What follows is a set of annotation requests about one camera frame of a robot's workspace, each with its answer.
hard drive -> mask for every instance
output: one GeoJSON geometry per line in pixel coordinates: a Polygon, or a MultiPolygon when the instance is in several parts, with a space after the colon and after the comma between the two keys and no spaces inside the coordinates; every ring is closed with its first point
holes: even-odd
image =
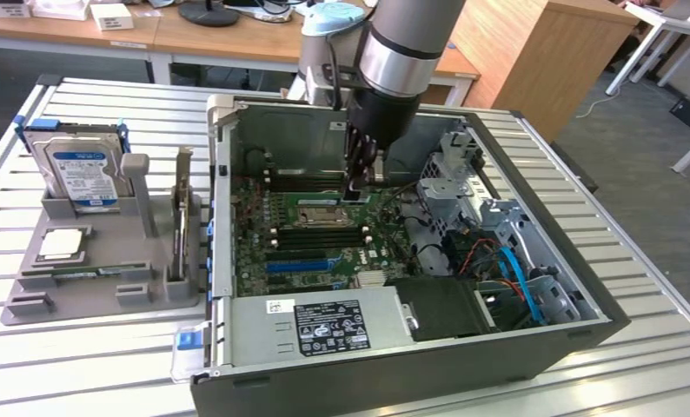
{"type": "Polygon", "coordinates": [[[56,136],[32,143],[52,198],[68,198],[80,213],[118,210],[118,197],[133,194],[120,172],[122,147],[105,137],[56,136]]]}

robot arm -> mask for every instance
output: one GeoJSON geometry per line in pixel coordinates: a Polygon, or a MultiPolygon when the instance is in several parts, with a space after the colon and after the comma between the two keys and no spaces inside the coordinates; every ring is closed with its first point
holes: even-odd
{"type": "Polygon", "coordinates": [[[348,90],[341,94],[349,99],[347,200],[359,199],[363,187],[376,176],[373,164],[377,159],[384,161],[391,144],[409,128],[463,6],[464,0],[380,0],[371,21],[355,23],[357,32],[341,30],[341,40],[336,40],[336,31],[319,43],[305,36],[305,68],[298,69],[305,76],[308,102],[321,104],[324,96],[335,97],[332,85],[348,90]],[[337,69],[320,46],[308,46],[323,44],[328,48],[328,43],[336,50],[337,69]],[[335,74],[340,74],[337,83],[335,74]]]}

slatted table surface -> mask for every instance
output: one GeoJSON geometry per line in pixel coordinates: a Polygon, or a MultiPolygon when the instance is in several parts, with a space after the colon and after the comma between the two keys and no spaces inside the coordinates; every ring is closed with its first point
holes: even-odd
{"type": "MultiPolygon", "coordinates": [[[[36,87],[20,114],[80,123],[124,118],[133,151],[152,159],[153,193],[168,193],[172,186],[177,147],[193,146],[190,182],[208,204],[205,101],[213,92],[66,78],[57,87],[36,87]]],[[[690,416],[688,305],[525,121],[500,111],[479,116],[632,323],[531,381],[357,415],[690,416]]],[[[487,174],[509,196],[491,164],[487,174]]],[[[0,314],[38,218],[41,190],[34,162],[9,128],[0,142],[0,314]]],[[[172,384],[169,366],[172,334],[200,320],[197,306],[20,327],[0,324],[0,416],[194,414],[189,388],[172,384]]]]}

floor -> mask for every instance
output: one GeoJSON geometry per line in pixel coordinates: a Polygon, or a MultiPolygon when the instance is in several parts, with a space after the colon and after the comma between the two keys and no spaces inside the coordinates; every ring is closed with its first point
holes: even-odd
{"type": "MultiPolygon", "coordinates": [[[[41,73],[146,81],[137,61],[0,50],[0,137],[41,73]]],[[[237,89],[242,75],[212,69],[208,84],[237,89]]],[[[252,73],[253,88],[258,81],[252,73]]],[[[605,98],[611,81],[612,75],[603,74],[577,114],[605,98]]],[[[285,83],[285,75],[268,76],[261,87],[285,83]]],[[[596,198],[690,301],[690,169],[686,176],[668,169],[690,149],[690,128],[668,114],[675,101],[652,83],[627,83],[619,97],[571,121],[559,144],[595,179],[596,198]]]]}

